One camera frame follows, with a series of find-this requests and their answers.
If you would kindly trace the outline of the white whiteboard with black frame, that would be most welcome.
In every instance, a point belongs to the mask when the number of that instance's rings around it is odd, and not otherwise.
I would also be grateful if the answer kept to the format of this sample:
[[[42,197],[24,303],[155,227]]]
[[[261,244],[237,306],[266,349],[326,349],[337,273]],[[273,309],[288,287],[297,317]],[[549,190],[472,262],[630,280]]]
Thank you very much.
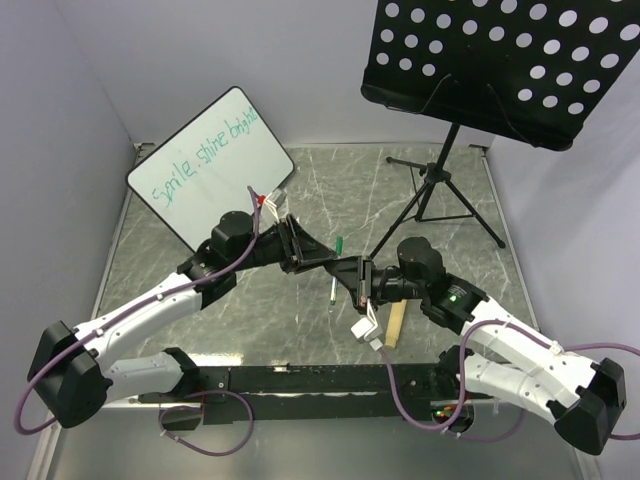
[[[229,211],[252,211],[250,190],[268,195],[294,162],[238,86],[156,147],[127,175],[128,187],[194,251]]]

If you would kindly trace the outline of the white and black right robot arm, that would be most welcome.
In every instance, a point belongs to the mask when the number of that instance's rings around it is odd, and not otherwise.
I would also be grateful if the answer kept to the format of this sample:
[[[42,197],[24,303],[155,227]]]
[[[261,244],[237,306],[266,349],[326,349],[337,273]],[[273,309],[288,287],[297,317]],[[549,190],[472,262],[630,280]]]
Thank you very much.
[[[328,261],[324,268],[351,296],[360,319],[353,336],[383,350],[375,310],[417,300],[422,313],[461,339],[442,358],[438,390],[448,398],[469,393],[508,402],[549,422],[574,448],[599,455],[626,407],[623,368],[563,348],[527,326],[494,298],[448,273],[424,237],[397,247],[398,263],[379,270],[366,257]]]

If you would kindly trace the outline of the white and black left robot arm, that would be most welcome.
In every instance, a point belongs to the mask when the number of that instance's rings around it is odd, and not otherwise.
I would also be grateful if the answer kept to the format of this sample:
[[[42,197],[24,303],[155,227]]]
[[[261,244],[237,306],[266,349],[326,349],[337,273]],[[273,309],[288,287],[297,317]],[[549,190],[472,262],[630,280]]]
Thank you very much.
[[[187,401],[198,378],[184,352],[167,349],[141,363],[126,363],[122,356],[161,328],[221,299],[236,286],[239,271],[277,264],[285,273],[302,273],[336,256],[292,215],[261,231],[256,214],[228,212],[195,253],[152,290],[76,327],[62,321],[47,327],[28,384],[64,428],[137,393],[165,392],[174,401]]]

